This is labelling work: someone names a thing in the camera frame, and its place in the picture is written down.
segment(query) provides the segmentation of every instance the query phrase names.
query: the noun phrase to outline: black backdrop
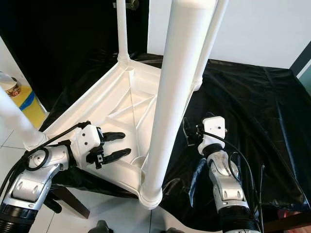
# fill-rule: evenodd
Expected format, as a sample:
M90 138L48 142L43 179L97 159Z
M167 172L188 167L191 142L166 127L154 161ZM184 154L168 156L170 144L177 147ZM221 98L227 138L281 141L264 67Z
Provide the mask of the black backdrop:
M118 51L112 0L2 0L0 35L39 100L49 111L96 50ZM146 52L149 0L127 10L128 47Z

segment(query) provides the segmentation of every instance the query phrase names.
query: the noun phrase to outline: black tarp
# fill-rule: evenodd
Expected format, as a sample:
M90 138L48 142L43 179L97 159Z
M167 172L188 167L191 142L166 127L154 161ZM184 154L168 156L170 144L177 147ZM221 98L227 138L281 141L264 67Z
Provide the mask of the black tarp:
M162 56L132 54L131 57L161 67ZM89 54L41 130L53 123L115 63L116 54L103 51ZM290 70L209 60L203 84L191 97L185 116L191 122L200 123L211 113L225 118L226 140L246 156L257 187L261 165L265 166L263 206L300 211L310 209L311 98ZM198 176L193 207L190 205L190 184L201 158L196 146L187 147L180 127L164 179L160 205L188 227L217 231L220 226L207 167ZM242 172L245 195L249 202L253 202L246 166L238 158L235 162ZM134 197L77 168L59 173L53 183Z

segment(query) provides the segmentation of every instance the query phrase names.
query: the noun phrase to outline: blue tape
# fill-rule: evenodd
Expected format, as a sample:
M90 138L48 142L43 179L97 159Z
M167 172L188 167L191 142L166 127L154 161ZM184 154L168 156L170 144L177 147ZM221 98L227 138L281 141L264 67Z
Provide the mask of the blue tape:
M24 103L22 103L22 105L19 107L19 109L23 111L25 108L27 108L29 105L32 104L34 99L35 99L35 93L32 91L30 95L27 97L27 99L24 101Z

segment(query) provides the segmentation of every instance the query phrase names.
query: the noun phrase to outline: wooden chair leg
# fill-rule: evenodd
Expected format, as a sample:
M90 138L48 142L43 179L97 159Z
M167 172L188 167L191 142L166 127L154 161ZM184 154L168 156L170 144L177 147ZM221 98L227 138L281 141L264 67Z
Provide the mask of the wooden chair leg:
M264 232L285 231L311 225L311 213L302 212L264 224Z
M67 188L59 186L52 193L88 219L90 211Z

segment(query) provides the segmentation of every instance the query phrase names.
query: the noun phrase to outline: white cylindrical leg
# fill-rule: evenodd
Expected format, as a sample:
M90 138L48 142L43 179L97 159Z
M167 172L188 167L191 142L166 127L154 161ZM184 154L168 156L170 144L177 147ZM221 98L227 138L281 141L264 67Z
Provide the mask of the white cylindrical leg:
M194 91L200 89L202 85L202 75L207 64L207 60L209 58L210 52L212 51L217 32L222 23L225 10L228 4L228 0L218 0L212 21L209 25L208 32L206 34L206 38L204 41L204 45L201 51L200 59L194 74L193 84L195 86Z
M146 175L139 195L149 209L162 200L161 186L214 5L214 0L172 1Z
M38 131L11 98L0 87L0 117L4 123L18 132L25 148L34 149L47 141L44 133Z
M130 56L127 52L127 31L126 31L126 10L125 0L117 0L117 20L118 20L118 61L127 61Z

